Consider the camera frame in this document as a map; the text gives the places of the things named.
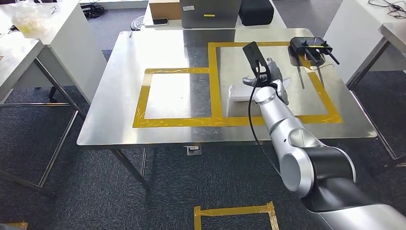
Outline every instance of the metal table frame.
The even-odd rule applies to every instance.
[[[356,73],[354,76],[350,78],[350,80],[347,82],[347,87],[354,96],[355,100],[358,102],[360,105],[361,109],[364,111],[365,115],[371,122],[373,128],[376,131],[378,139],[382,142],[384,145],[386,151],[389,153],[390,157],[392,158],[392,161],[389,163],[385,164],[383,167],[383,170],[388,170],[393,167],[396,167],[397,165],[401,163],[405,163],[406,161],[406,155],[396,157],[394,154],[393,149],[389,145],[389,143],[386,141],[385,137],[383,136],[382,132],[380,132],[379,128],[377,125],[373,122],[371,116],[367,113],[367,111],[364,109],[362,106],[362,103],[359,101],[358,97],[355,95],[353,92],[354,88],[360,83],[360,81],[365,77],[365,75],[369,72],[369,70],[372,68],[372,66],[375,64],[375,62],[379,59],[379,57],[382,55],[382,53],[386,50],[386,48],[390,45],[393,44],[396,48],[398,48],[400,51],[403,51],[404,49],[401,47],[401,45],[405,45],[403,42],[401,42],[398,38],[395,38],[393,34],[391,34],[392,37],[395,38],[395,40],[391,39],[391,41],[388,40],[388,35],[391,33],[390,29],[387,28],[387,25],[384,24],[380,28],[381,33],[383,34],[383,38],[379,41],[379,43],[376,45],[376,47],[372,50],[372,52],[367,56],[365,61],[360,65],[360,67],[357,69]]]
[[[35,58],[34,64],[41,70],[41,72],[46,76],[46,78],[52,83],[52,85],[58,90],[62,96],[68,101],[68,103],[2,103],[0,104],[0,107],[60,107],[60,106],[72,106],[75,110],[75,112],[72,114],[72,117],[69,120],[69,123],[54,151],[54,154],[51,157],[51,160],[49,161],[45,172],[39,181],[38,184],[33,184],[29,181],[26,181],[18,176],[15,176],[13,174],[10,174],[6,171],[0,170],[0,177],[4,178],[10,182],[13,182],[15,184],[21,185],[23,187],[29,188],[31,190],[34,190],[44,196],[47,197],[54,197],[55,193],[52,191],[49,191],[48,189],[44,188],[44,184],[46,179],[49,176],[49,173],[52,170],[52,167],[54,166],[55,160],[58,157],[58,154],[60,153],[63,144],[65,143],[66,137],[69,134],[70,129],[72,128],[73,123],[75,122],[75,119],[77,115],[79,115],[83,120],[86,118],[86,114],[78,107],[78,105],[72,100],[72,98],[66,93],[66,91],[62,88],[62,86],[55,80],[55,78],[49,73],[49,71],[46,69],[46,67],[41,63],[40,60]],[[111,152],[117,159],[120,161],[120,163],[128,170],[128,172],[135,177],[145,189],[148,189],[148,184],[144,180],[144,173],[145,173],[145,162],[146,162],[146,157],[147,157],[147,148],[144,148],[143,152],[143,158],[142,158],[142,164],[141,164],[141,173],[135,169],[135,167],[131,164],[129,159],[123,154],[123,152],[119,149],[112,149]]]
[[[77,117],[79,115],[83,118],[86,118],[86,114],[78,107],[78,105],[72,100],[72,98],[66,93],[66,91],[61,87],[61,85],[55,80],[55,78],[49,73],[45,66],[41,63],[40,60],[35,58],[34,64],[41,70],[41,72],[46,76],[46,78],[52,83],[52,85],[62,94],[62,96],[68,101],[68,103],[2,103],[0,107],[60,107],[60,106],[72,106],[75,109],[75,112],[72,114],[72,117],[69,120],[69,123],[54,151],[54,154],[51,157],[51,160],[48,163],[48,166],[45,169],[45,172],[39,181],[38,184],[33,184],[29,181],[26,181],[20,177],[17,177],[13,174],[0,170],[0,177],[11,181],[15,184],[24,186],[26,188],[32,189],[42,195],[53,197],[54,192],[49,191],[44,188],[46,179],[48,178],[49,173],[55,163],[56,158],[58,157],[59,152],[62,149],[63,144],[65,143],[66,137],[69,134],[70,129]]]

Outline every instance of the black bag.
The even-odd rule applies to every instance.
[[[243,25],[267,25],[273,19],[269,0],[242,0],[239,15]]]

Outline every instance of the plastic bag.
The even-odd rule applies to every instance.
[[[16,0],[12,23],[26,38],[40,38],[49,31],[51,11],[34,0]]]

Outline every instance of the floor tape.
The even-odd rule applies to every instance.
[[[272,230],[279,230],[278,221],[276,219],[275,208],[272,201],[262,206],[247,206],[247,207],[227,207],[201,210],[200,206],[196,206],[194,211],[194,230],[202,229],[201,217],[220,217],[231,215],[246,215],[268,213]]]

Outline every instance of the cardboard box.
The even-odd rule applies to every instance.
[[[150,0],[152,19],[180,20],[179,0]]]

